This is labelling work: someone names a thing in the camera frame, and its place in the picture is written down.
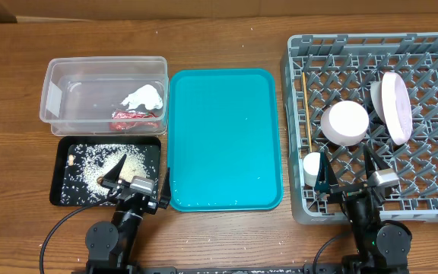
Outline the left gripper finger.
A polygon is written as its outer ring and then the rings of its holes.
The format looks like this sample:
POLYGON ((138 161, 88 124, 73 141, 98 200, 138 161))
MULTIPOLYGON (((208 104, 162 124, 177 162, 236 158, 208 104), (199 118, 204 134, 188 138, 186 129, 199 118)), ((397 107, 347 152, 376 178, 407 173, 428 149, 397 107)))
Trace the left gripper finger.
POLYGON ((103 177, 103 182, 116 183, 119 180, 119 175, 124 166, 127 155, 123 155, 119 162, 103 177))
POLYGON ((158 207, 161 209, 167 209, 171 200, 171 188, 170 188, 170 168, 167 168, 165 178, 163 180, 162 190, 160 191, 160 199, 158 207))

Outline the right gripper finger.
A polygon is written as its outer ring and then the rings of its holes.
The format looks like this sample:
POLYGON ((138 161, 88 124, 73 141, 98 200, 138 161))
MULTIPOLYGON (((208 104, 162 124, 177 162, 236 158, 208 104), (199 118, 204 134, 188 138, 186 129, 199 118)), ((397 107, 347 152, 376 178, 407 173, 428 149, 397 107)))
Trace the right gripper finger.
POLYGON ((363 156, 366 175, 392 172, 392 168, 368 145, 363 146, 363 156))
POLYGON ((322 151, 319 155, 319 170, 314 190, 319 193, 330 193, 332 187, 338 185, 338 180, 325 152, 322 151))

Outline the white cup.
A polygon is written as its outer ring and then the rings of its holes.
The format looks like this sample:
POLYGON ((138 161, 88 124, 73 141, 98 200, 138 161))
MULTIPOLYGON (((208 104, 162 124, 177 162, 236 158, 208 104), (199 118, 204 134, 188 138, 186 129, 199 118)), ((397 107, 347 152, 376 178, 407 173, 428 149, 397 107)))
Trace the white cup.
POLYGON ((307 186, 316 185, 320 166, 320 153, 311 152, 303 159, 303 178, 307 186))

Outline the rice food scraps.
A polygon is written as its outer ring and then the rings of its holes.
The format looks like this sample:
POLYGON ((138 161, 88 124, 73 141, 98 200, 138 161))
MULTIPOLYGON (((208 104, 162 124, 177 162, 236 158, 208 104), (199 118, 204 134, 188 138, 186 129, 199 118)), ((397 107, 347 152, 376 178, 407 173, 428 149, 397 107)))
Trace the rice food scraps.
POLYGON ((158 181, 159 145, 71 145, 61 176, 58 204, 86 206, 104 199, 108 189, 102 187, 98 179, 115 167, 123 156, 126 156, 126 160, 119 174, 120 179, 130 182, 138 176, 158 181))

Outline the small pink plate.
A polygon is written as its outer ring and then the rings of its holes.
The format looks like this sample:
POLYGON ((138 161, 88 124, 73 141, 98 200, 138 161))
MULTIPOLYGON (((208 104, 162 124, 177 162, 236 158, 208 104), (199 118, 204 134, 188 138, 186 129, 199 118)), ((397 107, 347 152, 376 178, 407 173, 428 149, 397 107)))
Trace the small pink plate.
POLYGON ((367 133, 369 117, 367 111, 351 100, 338 102, 322 114, 322 134, 332 143, 352 146, 360 143, 367 133))

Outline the red foil snack wrapper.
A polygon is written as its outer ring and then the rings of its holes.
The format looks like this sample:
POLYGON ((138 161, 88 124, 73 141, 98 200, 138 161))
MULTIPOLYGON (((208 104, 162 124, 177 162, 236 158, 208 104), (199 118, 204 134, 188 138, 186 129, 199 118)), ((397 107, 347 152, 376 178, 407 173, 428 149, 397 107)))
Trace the red foil snack wrapper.
POLYGON ((115 110, 112 114, 112 119, 119 119, 119 122, 111 122, 109 128, 114 131, 125 131, 135 127, 151 127, 156 129, 158 123, 148 121, 150 118, 157 118, 157 116, 152 112, 115 110))

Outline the large pink plate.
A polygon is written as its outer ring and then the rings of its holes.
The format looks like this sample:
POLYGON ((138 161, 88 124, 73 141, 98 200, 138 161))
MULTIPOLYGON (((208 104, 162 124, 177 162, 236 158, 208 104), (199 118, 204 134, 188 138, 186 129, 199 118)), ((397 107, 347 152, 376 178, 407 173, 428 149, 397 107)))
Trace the large pink plate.
POLYGON ((381 96, 390 137, 396 145, 403 145, 411 137, 413 118, 408 89, 398 73, 386 72, 383 75, 381 96))

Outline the white napkin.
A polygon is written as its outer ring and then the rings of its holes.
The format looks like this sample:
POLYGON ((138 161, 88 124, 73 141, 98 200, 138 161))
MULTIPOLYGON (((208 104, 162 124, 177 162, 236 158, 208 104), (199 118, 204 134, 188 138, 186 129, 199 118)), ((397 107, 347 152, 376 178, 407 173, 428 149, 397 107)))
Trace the white napkin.
POLYGON ((140 106, 146 110, 159 110, 163 108, 163 99, 154 86, 146 84, 129 94, 120 104, 127 110, 136 110, 140 106))

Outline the wooden chopstick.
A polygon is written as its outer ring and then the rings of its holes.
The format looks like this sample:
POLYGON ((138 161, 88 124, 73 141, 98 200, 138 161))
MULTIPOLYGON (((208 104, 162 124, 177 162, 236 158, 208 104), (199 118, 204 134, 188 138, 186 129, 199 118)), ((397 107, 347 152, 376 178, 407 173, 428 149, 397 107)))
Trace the wooden chopstick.
POLYGON ((306 74, 302 72, 302 86, 303 86, 303 105, 305 107, 305 117, 306 117, 306 135, 309 146, 309 153, 313 152, 312 139, 311 139, 311 125, 309 117, 309 103, 308 103, 308 89, 306 87, 306 74))

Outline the grey bowl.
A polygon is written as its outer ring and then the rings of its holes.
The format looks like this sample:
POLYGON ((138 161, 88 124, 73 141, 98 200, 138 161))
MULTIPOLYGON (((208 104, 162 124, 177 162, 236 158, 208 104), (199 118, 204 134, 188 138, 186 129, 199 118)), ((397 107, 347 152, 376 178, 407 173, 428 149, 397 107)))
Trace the grey bowl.
POLYGON ((385 122, 385 116, 382 107, 382 82, 381 81, 373 81, 370 85, 370 96, 371 101, 373 103, 374 110, 376 114, 381 119, 381 121, 385 122))

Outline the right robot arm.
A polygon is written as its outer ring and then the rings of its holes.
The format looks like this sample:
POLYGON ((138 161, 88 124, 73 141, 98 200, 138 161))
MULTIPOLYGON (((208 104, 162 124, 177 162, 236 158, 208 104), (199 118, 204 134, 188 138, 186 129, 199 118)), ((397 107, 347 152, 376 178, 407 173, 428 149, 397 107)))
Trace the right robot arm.
POLYGON ((327 195, 327 203, 340 205, 351 224, 357 252, 343 256, 342 273, 408 273, 412 233, 400 221, 380 217, 379 207, 399 185, 397 173, 376 152, 363 146, 367 179, 340 185, 325 152, 320 153, 314 190, 327 195))

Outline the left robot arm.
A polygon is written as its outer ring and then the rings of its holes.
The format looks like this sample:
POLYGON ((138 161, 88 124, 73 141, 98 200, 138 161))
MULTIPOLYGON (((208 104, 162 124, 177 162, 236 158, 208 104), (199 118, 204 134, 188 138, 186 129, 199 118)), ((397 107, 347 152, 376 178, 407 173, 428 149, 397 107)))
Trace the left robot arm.
POLYGON ((154 215, 170 204, 170 170, 167 170, 161 197, 153 197, 156 183, 135 176, 130 182, 119 177, 126 156, 97 182, 109 190, 109 200, 116 204, 111 221, 99 221, 86 233, 89 251, 86 273, 140 273, 140 267, 130 259, 143 215, 154 215))

